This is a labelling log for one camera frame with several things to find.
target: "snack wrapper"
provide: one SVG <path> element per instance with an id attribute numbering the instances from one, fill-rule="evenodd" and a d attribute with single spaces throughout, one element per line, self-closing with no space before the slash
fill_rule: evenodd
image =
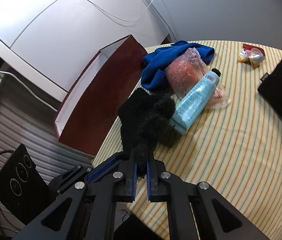
<path id="1" fill-rule="evenodd" d="M 266 55 L 263 49 L 243 44 L 242 50 L 238 56 L 238 62 L 244 62 L 251 64 L 252 68 L 255 69 L 259 67 L 260 63 L 265 59 Z"/>

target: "barcode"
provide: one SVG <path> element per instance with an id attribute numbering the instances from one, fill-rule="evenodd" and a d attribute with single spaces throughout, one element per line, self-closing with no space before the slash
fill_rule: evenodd
<path id="1" fill-rule="evenodd" d="M 215 79 L 215 78 L 214 78 L 213 76 L 206 75 L 205 77 L 206 77 L 207 79 L 210 79 L 212 82 L 214 82 L 214 79 Z"/>

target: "blue towel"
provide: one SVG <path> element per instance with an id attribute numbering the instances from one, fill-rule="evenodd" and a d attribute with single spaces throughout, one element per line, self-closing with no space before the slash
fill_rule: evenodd
<path id="1" fill-rule="evenodd" d="M 143 57 L 146 68 L 141 74 L 142 86 L 150 91 L 166 88 L 169 83 L 165 76 L 164 69 L 176 58 L 184 54 L 188 48 L 196 48 L 201 59 L 207 65 L 214 58 L 214 48 L 198 43 L 177 41 L 169 47 L 158 48 Z"/>

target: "pink object in plastic bag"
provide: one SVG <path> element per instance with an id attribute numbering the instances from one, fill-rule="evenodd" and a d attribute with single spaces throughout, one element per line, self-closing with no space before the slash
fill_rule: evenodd
<path id="1" fill-rule="evenodd" d="M 209 71 L 195 48 L 187 51 L 175 59 L 165 70 L 166 77 L 175 94 L 180 98 L 194 87 L 194 85 Z M 226 107 L 231 100 L 223 86 L 219 84 L 211 96 L 206 108 Z"/>

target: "light blue plastic bottle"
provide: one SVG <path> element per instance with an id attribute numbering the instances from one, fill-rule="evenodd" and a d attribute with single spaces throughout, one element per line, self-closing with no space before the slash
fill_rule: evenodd
<path id="1" fill-rule="evenodd" d="M 185 134 L 201 113 L 220 81 L 220 71 L 213 68 L 185 95 L 170 119 L 170 125 Z"/>

